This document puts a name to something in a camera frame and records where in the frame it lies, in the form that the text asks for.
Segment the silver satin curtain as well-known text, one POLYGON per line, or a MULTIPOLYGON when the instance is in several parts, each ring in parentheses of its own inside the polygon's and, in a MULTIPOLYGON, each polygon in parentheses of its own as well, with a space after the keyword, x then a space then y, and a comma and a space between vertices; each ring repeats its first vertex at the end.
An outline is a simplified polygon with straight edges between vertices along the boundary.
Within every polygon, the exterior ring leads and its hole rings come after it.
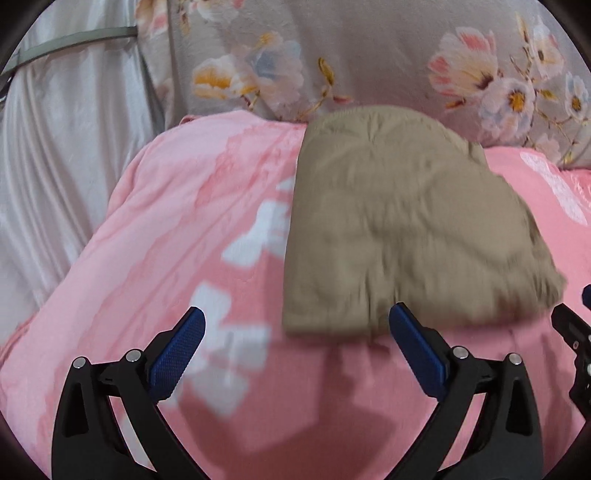
POLYGON ((132 1, 55 1, 1 74, 1 336, 52 294, 164 126, 132 1))

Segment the grey floral bedsheet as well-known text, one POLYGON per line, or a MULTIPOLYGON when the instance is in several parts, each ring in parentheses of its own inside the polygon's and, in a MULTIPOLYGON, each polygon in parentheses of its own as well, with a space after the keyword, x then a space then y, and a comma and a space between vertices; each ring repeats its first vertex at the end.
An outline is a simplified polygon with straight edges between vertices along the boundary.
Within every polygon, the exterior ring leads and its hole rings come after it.
POLYGON ((135 21, 167 124, 395 105, 590 165, 590 69, 540 1, 139 1, 135 21))

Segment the pink patterned blanket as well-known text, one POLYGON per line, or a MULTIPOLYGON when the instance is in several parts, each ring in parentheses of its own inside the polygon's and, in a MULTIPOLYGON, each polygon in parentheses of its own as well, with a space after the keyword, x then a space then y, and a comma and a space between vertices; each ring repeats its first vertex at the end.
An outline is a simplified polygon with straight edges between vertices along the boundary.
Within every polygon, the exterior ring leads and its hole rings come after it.
POLYGON ((1 355, 1 411, 44 473, 72 361, 116 361, 190 307, 206 332, 160 411, 214 479, 381 479, 435 403, 391 337, 291 339, 283 258, 300 125, 245 112, 156 137, 1 355))

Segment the tan quilted jacket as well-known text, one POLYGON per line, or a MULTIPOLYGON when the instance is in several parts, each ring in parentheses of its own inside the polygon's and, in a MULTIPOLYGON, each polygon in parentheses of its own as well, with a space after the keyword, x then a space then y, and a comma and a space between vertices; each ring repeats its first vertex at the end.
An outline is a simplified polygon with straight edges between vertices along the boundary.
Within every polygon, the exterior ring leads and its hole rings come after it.
POLYGON ((360 107, 308 125, 284 260, 283 330, 379 336, 527 322, 566 280, 533 213, 481 145, 419 112, 360 107))

